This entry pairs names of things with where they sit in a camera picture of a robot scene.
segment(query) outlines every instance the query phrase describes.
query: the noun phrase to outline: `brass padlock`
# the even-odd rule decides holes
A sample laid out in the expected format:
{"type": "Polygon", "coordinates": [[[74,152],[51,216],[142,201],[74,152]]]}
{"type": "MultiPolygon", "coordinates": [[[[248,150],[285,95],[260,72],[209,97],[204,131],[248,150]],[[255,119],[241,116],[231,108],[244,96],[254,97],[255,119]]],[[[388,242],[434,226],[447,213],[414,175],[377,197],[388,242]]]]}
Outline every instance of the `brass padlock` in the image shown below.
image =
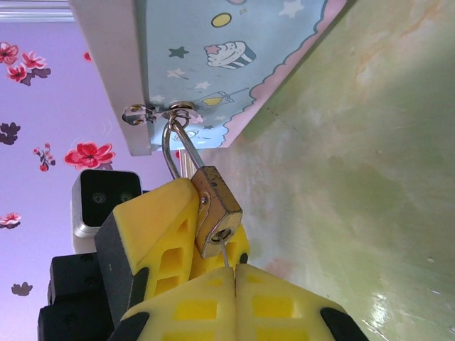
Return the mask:
{"type": "Polygon", "coordinates": [[[221,242],[228,243],[242,220],[242,208],[214,166],[205,166],[182,125],[171,117],[163,130],[163,154],[171,175],[180,178],[172,161],[169,141],[171,132],[177,133],[192,162],[197,168],[191,182],[199,193],[198,229],[196,247],[202,258],[217,256],[221,242]]]}

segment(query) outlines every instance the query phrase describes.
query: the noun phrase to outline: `black rubber part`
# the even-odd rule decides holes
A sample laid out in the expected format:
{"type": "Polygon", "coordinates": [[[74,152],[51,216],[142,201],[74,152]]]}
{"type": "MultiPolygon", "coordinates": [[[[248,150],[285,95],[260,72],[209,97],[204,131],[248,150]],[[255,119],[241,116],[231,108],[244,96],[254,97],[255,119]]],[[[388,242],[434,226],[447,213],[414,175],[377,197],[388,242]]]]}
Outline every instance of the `black rubber part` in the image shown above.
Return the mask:
{"type": "Polygon", "coordinates": [[[52,258],[48,304],[104,292],[97,254],[73,254],[52,258]]]}
{"type": "Polygon", "coordinates": [[[245,253],[245,254],[242,254],[242,256],[240,256],[240,261],[239,263],[240,264],[246,264],[248,262],[248,255],[245,253]]]}
{"type": "Polygon", "coordinates": [[[38,341],[106,341],[113,331],[105,296],[59,301],[38,316],[38,341]]]}
{"type": "Polygon", "coordinates": [[[149,268],[142,268],[133,278],[133,287],[131,297],[129,298],[129,307],[134,307],[136,304],[144,301],[145,289],[149,281],[149,268]]]}
{"type": "Polygon", "coordinates": [[[368,341],[351,316],[333,308],[320,312],[335,341],[368,341]]]}
{"type": "Polygon", "coordinates": [[[140,312],[123,320],[112,333],[109,341],[137,341],[147,324],[149,313],[140,312]]]}
{"type": "Polygon", "coordinates": [[[144,300],[149,270],[133,275],[113,213],[95,235],[95,246],[112,321],[117,327],[128,309],[144,300]]]}

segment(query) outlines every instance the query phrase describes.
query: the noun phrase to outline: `yellow circle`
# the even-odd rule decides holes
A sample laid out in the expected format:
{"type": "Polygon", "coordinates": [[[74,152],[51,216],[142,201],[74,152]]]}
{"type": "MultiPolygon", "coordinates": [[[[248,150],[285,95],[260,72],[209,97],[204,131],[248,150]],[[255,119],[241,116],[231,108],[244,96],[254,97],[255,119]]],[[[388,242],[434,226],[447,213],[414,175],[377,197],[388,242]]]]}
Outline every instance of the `yellow circle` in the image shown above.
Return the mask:
{"type": "Polygon", "coordinates": [[[213,27],[223,27],[230,23],[232,16],[229,13],[220,13],[212,19],[213,27]]]}

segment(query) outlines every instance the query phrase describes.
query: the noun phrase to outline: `star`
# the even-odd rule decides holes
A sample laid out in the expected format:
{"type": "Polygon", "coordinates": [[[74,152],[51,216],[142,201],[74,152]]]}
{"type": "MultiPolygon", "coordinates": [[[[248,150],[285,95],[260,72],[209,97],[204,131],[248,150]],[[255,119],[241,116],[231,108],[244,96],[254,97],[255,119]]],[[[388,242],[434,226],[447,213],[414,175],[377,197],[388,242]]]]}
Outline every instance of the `star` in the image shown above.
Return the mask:
{"type": "Polygon", "coordinates": [[[196,84],[195,89],[204,89],[204,90],[205,90],[205,89],[207,89],[209,86],[211,86],[211,84],[210,84],[209,82],[205,81],[205,82],[196,84]]]}
{"type": "Polygon", "coordinates": [[[187,80],[188,78],[183,77],[183,75],[185,75],[185,72],[180,69],[168,70],[168,77],[184,78],[187,80]]]}
{"type": "Polygon", "coordinates": [[[169,57],[179,57],[179,58],[185,58],[185,54],[189,53],[188,51],[185,51],[185,48],[181,46],[180,48],[169,48],[169,51],[171,54],[169,57]]]}
{"type": "Polygon", "coordinates": [[[278,15],[293,18],[296,16],[296,13],[302,9],[304,9],[304,7],[301,5],[301,0],[285,1],[284,9],[283,11],[279,12],[278,15]]]}
{"type": "Polygon", "coordinates": [[[164,97],[158,94],[156,96],[150,97],[150,102],[162,102],[163,99],[164,97]]]}

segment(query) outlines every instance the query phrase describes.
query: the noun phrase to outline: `metal hook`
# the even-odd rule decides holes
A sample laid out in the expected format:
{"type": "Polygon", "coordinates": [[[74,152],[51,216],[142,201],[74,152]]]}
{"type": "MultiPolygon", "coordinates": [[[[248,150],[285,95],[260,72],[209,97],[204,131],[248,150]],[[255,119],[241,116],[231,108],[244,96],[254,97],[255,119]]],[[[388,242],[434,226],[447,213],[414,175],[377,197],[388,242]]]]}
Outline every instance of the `metal hook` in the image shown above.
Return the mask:
{"type": "Polygon", "coordinates": [[[183,147],[188,152],[191,161],[194,163],[194,166],[197,169],[205,165],[203,159],[200,157],[198,153],[198,150],[196,149],[193,142],[191,142],[191,139],[186,134],[184,126],[182,126],[181,123],[177,121],[176,117],[178,116],[175,114],[171,115],[171,117],[169,118],[169,122],[164,126],[163,138],[161,141],[164,160],[166,160],[166,164],[168,165],[169,171],[171,172],[171,175],[174,179],[180,178],[181,176],[171,156],[170,144],[171,132],[175,132],[177,134],[181,143],[183,144],[183,147]]]}

